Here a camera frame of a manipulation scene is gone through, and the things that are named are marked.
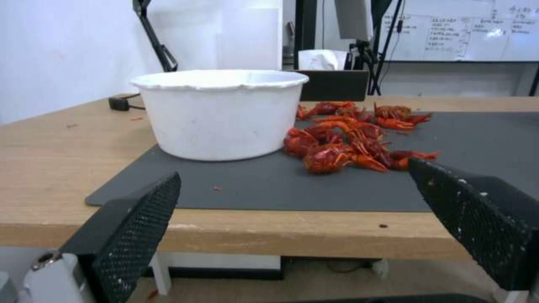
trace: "metal screw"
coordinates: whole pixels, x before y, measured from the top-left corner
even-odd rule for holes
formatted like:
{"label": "metal screw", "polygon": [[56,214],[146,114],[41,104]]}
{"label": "metal screw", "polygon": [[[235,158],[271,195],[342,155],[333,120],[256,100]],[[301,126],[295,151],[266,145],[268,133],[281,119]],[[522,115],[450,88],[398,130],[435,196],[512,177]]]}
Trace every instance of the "metal screw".
{"label": "metal screw", "polygon": [[36,262],[34,262],[34,264],[32,265],[32,270],[38,271],[42,268],[49,266],[50,264],[53,264],[61,258],[62,254],[57,250],[46,252],[42,254],[41,257],[37,258]]}

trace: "black lamp arm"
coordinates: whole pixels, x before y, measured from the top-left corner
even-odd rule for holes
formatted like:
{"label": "black lamp arm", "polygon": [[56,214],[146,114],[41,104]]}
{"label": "black lamp arm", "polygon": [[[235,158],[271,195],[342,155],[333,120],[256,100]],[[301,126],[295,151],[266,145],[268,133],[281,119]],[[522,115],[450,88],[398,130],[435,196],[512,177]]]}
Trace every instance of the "black lamp arm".
{"label": "black lamp arm", "polygon": [[167,47],[159,42],[159,39],[157,39],[154,29],[151,27],[150,21],[148,20],[146,12],[149,4],[150,0],[133,0],[133,10],[139,17],[142,27],[144,27],[146,35],[148,35],[148,39],[150,39],[151,46],[153,47],[163,70],[165,72],[175,72],[178,70],[178,62],[169,52]]}

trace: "cooked crawfish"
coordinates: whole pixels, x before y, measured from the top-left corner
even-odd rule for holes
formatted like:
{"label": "cooked crawfish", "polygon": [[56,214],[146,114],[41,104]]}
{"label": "cooked crawfish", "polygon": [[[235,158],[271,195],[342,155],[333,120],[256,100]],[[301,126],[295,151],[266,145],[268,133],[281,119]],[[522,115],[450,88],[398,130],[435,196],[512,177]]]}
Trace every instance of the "cooked crawfish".
{"label": "cooked crawfish", "polygon": [[357,153],[342,143],[326,144],[310,149],[303,158],[303,163],[307,171],[313,174],[334,173],[350,163],[382,173],[388,170],[372,157]]}
{"label": "cooked crawfish", "polygon": [[366,109],[363,107],[361,110],[359,110],[355,105],[352,106],[344,106],[339,108],[335,114],[338,116],[346,116],[350,118],[354,118],[357,121],[369,121],[371,119],[370,114],[365,113]]}
{"label": "cooked crawfish", "polygon": [[[384,128],[412,130],[416,124],[429,121],[432,115],[411,113],[405,106],[377,107],[375,104],[375,120]],[[387,148],[390,143],[382,141],[387,133],[369,122],[370,115],[365,115],[365,108],[359,110],[352,102],[321,102],[307,113],[298,106],[298,120],[312,115],[328,116],[313,119],[316,124],[306,129],[290,129],[284,144],[285,153],[302,158],[313,174],[333,173],[351,163],[380,172],[407,170],[410,157],[435,160],[439,155],[439,151],[390,151]]]}
{"label": "cooked crawfish", "polygon": [[328,116],[324,118],[313,119],[315,122],[341,121],[346,123],[351,129],[355,129],[365,134],[366,137],[381,140],[386,133],[380,126],[365,121],[358,121],[349,116]]}
{"label": "cooked crawfish", "polygon": [[303,121],[307,117],[307,112],[305,112],[305,107],[298,105],[298,110],[296,111],[296,120]]}
{"label": "cooked crawfish", "polygon": [[408,170],[408,160],[410,157],[421,158],[425,160],[436,160],[440,151],[433,153],[421,153],[414,150],[394,150],[389,153],[391,158],[391,169],[393,170]]}
{"label": "cooked crawfish", "polygon": [[303,158],[303,163],[307,171],[313,174],[334,173],[351,162],[344,150],[344,144],[313,147]]}
{"label": "cooked crawfish", "polygon": [[307,114],[304,115],[304,119],[314,115],[334,115],[338,110],[344,108],[355,108],[356,105],[351,101],[346,102],[329,102],[323,101],[317,103]]}
{"label": "cooked crawfish", "polygon": [[406,106],[376,106],[374,103],[376,122],[382,127],[412,130],[415,125],[430,121],[432,113],[412,115],[412,109]]}
{"label": "cooked crawfish", "polygon": [[291,128],[284,139],[285,153],[303,158],[309,149],[319,145],[318,140],[304,130]]}

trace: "floor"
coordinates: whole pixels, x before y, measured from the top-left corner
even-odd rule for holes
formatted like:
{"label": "floor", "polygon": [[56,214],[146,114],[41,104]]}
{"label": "floor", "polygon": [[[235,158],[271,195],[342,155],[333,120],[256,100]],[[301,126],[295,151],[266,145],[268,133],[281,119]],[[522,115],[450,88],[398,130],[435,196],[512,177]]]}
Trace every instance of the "floor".
{"label": "floor", "polygon": [[[347,266],[353,264],[330,263],[333,270]],[[496,284],[472,261],[392,260],[389,274],[380,278],[370,269],[336,273],[326,261],[301,260],[285,267],[282,281],[178,278],[168,296],[148,299],[155,289],[151,278],[143,278],[128,302],[278,302],[429,293],[492,300]]]}

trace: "whiteboard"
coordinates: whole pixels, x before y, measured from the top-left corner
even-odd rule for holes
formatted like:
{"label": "whiteboard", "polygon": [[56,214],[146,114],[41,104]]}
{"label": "whiteboard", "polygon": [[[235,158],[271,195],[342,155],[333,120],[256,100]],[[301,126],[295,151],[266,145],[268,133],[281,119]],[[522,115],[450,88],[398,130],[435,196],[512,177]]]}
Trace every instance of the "whiteboard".
{"label": "whiteboard", "polygon": [[[396,5],[383,17],[380,51]],[[539,61],[539,0],[403,0],[398,18],[386,60]]]}

